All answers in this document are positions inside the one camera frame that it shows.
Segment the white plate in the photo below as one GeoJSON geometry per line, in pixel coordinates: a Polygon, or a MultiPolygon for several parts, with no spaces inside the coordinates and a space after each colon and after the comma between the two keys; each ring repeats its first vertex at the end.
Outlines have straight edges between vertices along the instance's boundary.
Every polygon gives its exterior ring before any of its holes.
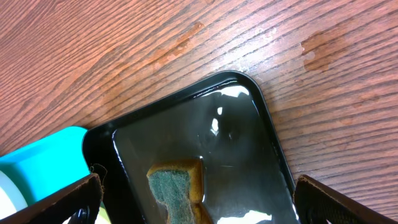
{"type": "Polygon", "coordinates": [[[19,184],[14,177],[1,171],[1,219],[7,218],[28,207],[19,184]]]}

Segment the green yellow sponge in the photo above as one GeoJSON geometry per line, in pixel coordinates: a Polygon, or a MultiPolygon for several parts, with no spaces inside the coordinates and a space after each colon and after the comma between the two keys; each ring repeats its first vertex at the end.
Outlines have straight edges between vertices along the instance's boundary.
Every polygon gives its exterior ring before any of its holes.
{"type": "Polygon", "coordinates": [[[146,176],[155,201],[165,208],[167,224],[213,222],[203,204],[205,184],[201,159],[154,164],[146,176]]]}

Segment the yellow plate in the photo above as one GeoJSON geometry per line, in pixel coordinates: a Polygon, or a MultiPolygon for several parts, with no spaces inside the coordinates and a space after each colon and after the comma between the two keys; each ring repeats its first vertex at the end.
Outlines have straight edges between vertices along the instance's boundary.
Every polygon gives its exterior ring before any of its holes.
{"type": "MultiPolygon", "coordinates": [[[[66,219],[63,224],[87,224],[88,215],[89,208],[81,208],[76,211],[70,218],[66,219]]],[[[99,206],[99,212],[97,214],[95,224],[111,224],[103,202],[101,202],[99,206]]]]}

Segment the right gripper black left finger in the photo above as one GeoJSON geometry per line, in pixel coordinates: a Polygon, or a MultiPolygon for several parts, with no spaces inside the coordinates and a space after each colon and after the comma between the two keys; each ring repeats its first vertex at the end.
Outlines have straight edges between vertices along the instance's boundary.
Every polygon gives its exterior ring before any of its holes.
{"type": "Polygon", "coordinates": [[[1,220],[1,224],[82,223],[94,224],[103,200],[98,174],[62,188],[35,204],[1,220]]]}

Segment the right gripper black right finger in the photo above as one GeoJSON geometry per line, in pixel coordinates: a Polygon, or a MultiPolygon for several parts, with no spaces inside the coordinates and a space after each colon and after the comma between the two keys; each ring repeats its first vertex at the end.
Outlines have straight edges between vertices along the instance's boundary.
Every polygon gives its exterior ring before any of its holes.
{"type": "Polygon", "coordinates": [[[308,175],[298,178],[294,204],[304,224],[397,224],[308,175]]]}

